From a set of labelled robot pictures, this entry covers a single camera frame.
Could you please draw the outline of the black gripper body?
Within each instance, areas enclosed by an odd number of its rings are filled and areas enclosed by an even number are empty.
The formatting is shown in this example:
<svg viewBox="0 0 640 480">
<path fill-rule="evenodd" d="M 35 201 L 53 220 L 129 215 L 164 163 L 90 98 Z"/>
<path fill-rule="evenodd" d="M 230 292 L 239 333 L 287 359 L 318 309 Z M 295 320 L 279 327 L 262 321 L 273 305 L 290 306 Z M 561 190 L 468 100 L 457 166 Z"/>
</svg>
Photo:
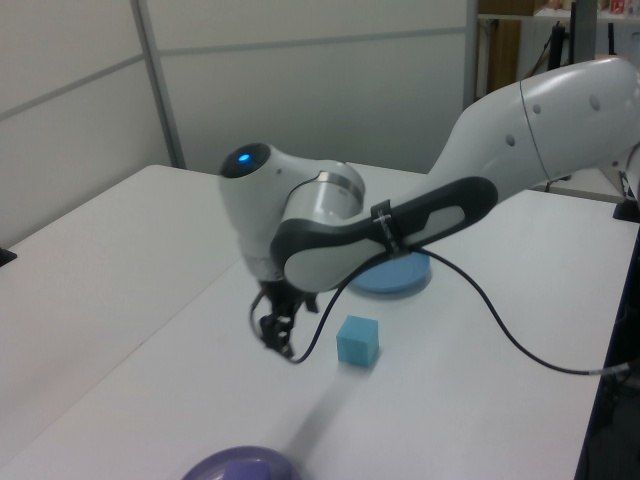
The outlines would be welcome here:
<svg viewBox="0 0 640 480">
<path fill-rule="evenodd" d="M 271 303 L 272 312 L 279 317 L 294 318 L 302 306 L 308 312 L 319 312 L 316 294 L 299 290 L 286 280 L 260 281 L 259 285 Z"/>
</svg>

